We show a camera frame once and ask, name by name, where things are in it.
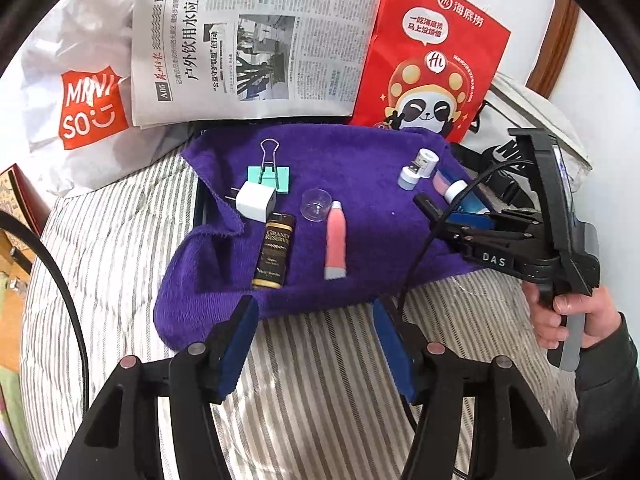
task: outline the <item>clear plastic cup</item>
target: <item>clear plastic cup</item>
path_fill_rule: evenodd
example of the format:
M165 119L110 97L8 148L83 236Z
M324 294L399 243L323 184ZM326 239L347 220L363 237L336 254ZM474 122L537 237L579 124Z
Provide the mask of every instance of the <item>clear plastic cup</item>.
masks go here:
M302 194L300 212L311 222L321 222L331 210L331 195L324 189L307 189Z

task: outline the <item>person's arm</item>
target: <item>person's arm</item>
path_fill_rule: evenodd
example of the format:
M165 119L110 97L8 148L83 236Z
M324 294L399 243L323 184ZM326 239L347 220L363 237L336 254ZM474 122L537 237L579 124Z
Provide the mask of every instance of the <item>person's arm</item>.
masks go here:
M542 348L556 348L567 330L560 314L586 314L580 365L575 375L580 438L572 456L577 479L616 478L635 456L640 435L638 352L606 288L592 297L559 296L554 311L539 303L538 288L523 284L536 340Z

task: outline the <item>cartoon panda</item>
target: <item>cartoon panda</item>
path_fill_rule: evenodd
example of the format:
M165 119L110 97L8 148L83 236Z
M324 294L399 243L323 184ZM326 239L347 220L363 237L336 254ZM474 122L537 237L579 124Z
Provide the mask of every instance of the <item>cartoon panda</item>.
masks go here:
M428 55L398 65L389 81L385 121L378 125L394 130L420 126L443 137L453 131L469 99L468 78L449 60L439 73L430 70L427 62Z

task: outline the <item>striped bedding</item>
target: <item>striped bedding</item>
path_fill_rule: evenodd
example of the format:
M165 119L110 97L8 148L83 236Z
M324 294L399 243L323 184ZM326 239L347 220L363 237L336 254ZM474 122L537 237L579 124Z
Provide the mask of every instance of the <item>striped bedding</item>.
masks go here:
M43 241L76 301L93 399L126 354L171 355L152 309L164 270L193 224L197 178L179 149L97 192L60 200ZM530 334L519 283L490 270L421 286L406 307L430 340L460 356L510 355L570 452L571 374L547 365ZM26 420L44 479L53 479L81 422L78 350L62 299L33 269L21 343ZM162 461L178 479L169 406L159 401ZM235 479L397 479L412 432L375 337L368 304L263 321L238 387L213 415ZM473 427L465 400L458 467Z

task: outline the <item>panda face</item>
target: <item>panda face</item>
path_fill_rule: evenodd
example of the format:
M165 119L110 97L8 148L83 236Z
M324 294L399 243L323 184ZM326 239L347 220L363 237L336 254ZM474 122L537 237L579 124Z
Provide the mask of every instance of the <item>panda face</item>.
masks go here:
M434 133L441 133L451 117L452 103L437 92L421 92L412 94L397 109L404 114L401 128L420 126Z

